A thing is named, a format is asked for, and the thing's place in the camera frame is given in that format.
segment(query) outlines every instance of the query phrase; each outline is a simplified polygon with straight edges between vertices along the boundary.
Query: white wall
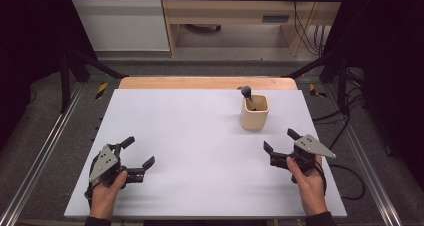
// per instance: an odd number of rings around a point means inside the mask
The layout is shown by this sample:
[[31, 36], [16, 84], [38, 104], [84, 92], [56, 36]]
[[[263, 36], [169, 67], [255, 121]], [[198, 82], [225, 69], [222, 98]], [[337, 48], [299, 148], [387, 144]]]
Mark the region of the white wall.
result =
[[169, 51], [159, 0], [73, 0], [95, 51]]

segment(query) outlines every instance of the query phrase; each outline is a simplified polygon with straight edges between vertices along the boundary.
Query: wooden cabinet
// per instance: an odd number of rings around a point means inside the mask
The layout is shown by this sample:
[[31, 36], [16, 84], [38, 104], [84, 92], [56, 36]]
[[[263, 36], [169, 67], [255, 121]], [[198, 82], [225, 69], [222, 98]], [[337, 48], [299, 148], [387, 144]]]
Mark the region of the wooden cabinet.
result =
[[[331, 25], [340, 3], [298, 2], [296, 11], [305, 28]], [[175, 54], [180, 24], [280, 24], [292, 56], [297, 56], [301, 39], [297, 34], [293, 2], [273, 1], [163, 1], [171, 53]], [[279, 19], [270, 22], [267, 17]]]

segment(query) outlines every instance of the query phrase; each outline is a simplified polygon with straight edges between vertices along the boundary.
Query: black backdrop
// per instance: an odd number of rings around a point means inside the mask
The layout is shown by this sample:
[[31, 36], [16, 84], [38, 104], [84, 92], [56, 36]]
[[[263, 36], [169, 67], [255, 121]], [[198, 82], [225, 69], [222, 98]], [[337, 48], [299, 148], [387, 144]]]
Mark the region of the black backdrop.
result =
[[[0, 0], [0, 9], [1, 150], [30, 101], [34, 81], [60, 71], [69, 50], [97, 58], [71, 0]], [[87, 77], [83, 62], [73, 63], [71, 69]]]
[[[365, 96], [387, 145], [424, 188], [424, 0], [372, 0], [343, 42], [348, 67], [365, 74]], [[363, 3], [343, 3], [326, 51]], [[326, 64], [334, 72], [337, 62]]]

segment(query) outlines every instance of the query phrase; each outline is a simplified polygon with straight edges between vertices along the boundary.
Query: black sleeve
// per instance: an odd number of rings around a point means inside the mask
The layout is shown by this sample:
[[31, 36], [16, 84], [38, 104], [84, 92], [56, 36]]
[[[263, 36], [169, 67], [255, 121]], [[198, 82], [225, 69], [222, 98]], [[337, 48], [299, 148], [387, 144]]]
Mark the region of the black sleeve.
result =
[[306, 217], [307, 226], [336, 226], [336, 222], [330, 212], [325, 212]]
[[98, 219], [93, 217], [87, 217], [84, 226], [111, 226], [112, 222], [107, 219]]

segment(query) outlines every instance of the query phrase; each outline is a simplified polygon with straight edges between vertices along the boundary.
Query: black and yellow tape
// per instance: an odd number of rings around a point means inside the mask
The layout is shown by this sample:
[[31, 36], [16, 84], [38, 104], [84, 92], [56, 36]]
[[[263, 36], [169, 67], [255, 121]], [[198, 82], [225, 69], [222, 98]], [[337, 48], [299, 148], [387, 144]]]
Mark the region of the black and yellow tape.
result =
[[96, 99], [101, 99], [102, 98], [103, 93], [106, 90], [106, 87], [107, 87], [107, 83], [102, 83], [100, 85], [99, 90], [97, 91], [97, 94], [96, 94]]
[[318, 93], [315, 90], [315, 86], [313, 84], [309, 84], [309, 93], [311, 95], [315, 95], [315, 96], [318, 96], [318, 97], [321, 97], [321, 98], [327, 98], [327, 94], [326, 93]]

